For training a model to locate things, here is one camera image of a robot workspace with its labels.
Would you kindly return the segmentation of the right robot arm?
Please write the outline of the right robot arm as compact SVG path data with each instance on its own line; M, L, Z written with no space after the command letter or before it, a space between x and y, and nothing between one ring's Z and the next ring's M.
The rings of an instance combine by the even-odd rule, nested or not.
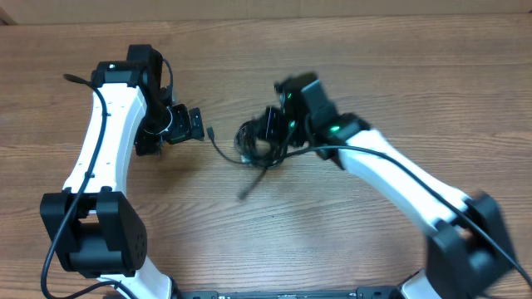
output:
M357 176L401 210L426 239L426 265L392 298L477 298L512 270L523 274L497 202L471 197L428 174L353 113L339 113L309 72L275 83L258 135L270 164L314 152Z

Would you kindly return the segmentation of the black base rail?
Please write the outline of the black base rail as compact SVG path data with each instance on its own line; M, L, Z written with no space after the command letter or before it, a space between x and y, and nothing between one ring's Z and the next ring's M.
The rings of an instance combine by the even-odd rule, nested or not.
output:
M395 286L358 287L341 291L285 291L285 292L183 292L172 296L179 299L403 299Z

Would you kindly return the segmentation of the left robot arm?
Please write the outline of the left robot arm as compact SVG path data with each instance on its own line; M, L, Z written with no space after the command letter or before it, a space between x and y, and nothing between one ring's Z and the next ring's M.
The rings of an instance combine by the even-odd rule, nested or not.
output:
M175 280L148 258L144 223L127 198L132 156L165 144L202 140L200 110L176 104L163 86L170 63L151 45L129 47L123 61L102 61L85 80L93 104L76 164L58 193L44 194L40 215L51 245L42 266L45 297L53 259L67 272L113 287L125 298L178 298Z

